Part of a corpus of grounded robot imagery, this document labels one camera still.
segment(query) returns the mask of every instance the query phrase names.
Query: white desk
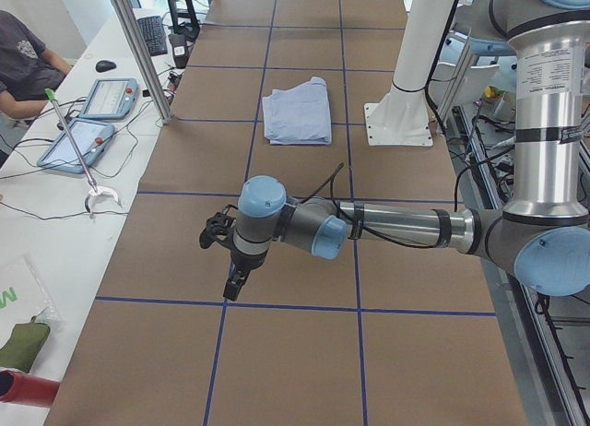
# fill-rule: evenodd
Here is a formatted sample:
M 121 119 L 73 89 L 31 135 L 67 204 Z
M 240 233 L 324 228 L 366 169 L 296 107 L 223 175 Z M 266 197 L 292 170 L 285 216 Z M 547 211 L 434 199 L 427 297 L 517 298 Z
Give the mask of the white desk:
M 156 13 L 142 9 L 137 10 L 136 14 L 143 17 Z M 169 45 L 168 55 L 153 58 L 158 73 L 173 66 L 170 50 Z M 117 68 L 97 73 L 94 65 L 100 59 L 114 61 Z M 167 75 L 167 72 L 162 74 L 160 79 L 164 81 Z M 140 89 L 146 88 L 116 16 L 107 21 L 82 54 L 56 91 L 56 98 L 63 103 L 86 96 L 96 78 L 106 77 L 134 77 Z M 115 127 L 122 127 L 134 117 L 145 101 L 149 101 L 149 98 L 140 95 L 131 113 L 124 121 L 115 123 Z M 56 127 L 57 121 L 54 112 L 46 114 L 33 124 L 25 138 L 56 138 L 60 133 Z M 94 173 L 99 185 L 110 186 L 117 191 L 122 206 L 118 207 L 108 197 L 101 197 L 92 202 L 95 211 L 129 210 L 160 130 L 159 116 L 153 104 L 133 122 L 130 129 L 139 143 L 121 172 L 112 179 Z M 106 174 L 115 173 L 134 142 L 125 130 L 122 131 L 113 139 L 95 167 Z M 18 147 L 18 151 L 34 164 L 46 148 L 25 143 Z M 13 152 L 0 170 L 0 177 L 32 171 L 36 169 Z M 4 203 L 43 217 L 83 211 L 88 191 L 89 184 L 84 175 L 49 170 L 0 180 L 0 194 L 4 196 Z M 0 263 L 29 253 L 64 320 L 61 328 L 51 333 L 31 373 L 62 380 L 124 221 L 125 216 L 117 215 L 98 215 L 95 219 L 86 215 L 41 221 L 0 206 Z M 48 410 L 0 403 L 1 423 L 27 426 L 43 424 Z

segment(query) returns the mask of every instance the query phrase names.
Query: tiled surface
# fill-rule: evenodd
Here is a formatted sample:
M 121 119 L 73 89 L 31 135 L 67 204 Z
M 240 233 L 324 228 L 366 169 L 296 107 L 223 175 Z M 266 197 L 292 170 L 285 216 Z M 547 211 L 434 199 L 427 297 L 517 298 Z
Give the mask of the tiled surface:
M 443 138 L 369 147 L 362 126 L 405 21 L 401 0 L 215 0 L 207 22 L 227 27 L 191 57 L 48 424 L 525 424 L 476 258 L 363 240 L 328 262 L 273 243 L 233 303 L 228 251 L 198 246 L 244 178 L 302 196 L 340 161 L 339 197 L 449 208 Z M 261 97 L 311 76 L 333 144 L 270 146 Z

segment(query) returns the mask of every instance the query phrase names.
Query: black mouse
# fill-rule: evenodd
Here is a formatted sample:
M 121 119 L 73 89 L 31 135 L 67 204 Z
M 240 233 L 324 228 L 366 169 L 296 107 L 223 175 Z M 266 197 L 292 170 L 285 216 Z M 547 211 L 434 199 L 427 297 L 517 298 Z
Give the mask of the black mouse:
M 110 71 L 111 69 L 114 69 L 116 67 L 117 64 L 115 62 L 111 62 L 110 60 L 99 60 L 96 63 L 94 69 L 96 69 L 98 73 L 104 73 L 105 71 Z

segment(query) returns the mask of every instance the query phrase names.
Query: black keyboard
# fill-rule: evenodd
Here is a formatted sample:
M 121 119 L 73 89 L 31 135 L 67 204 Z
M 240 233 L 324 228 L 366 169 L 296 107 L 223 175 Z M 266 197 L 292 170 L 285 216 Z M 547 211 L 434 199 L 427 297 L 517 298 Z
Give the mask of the black keyboard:
M 168 52 L 166 46 L 166 34 L 162 25 L 160 16 L 150 16 L 148 18 L 139 18 L 137 20 L 139 30 L 146 41 L 149 55 L 160 55 Z

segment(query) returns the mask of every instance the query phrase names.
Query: green cloth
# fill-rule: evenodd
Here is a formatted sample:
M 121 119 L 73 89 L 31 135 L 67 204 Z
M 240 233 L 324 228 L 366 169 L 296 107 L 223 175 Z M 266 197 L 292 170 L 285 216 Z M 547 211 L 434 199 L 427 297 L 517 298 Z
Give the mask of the green cloth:
M 45 323 L 15 325 L 10 339 L 0 349 L 0 366 L 28 373 L 49 332 L 50 328 Z

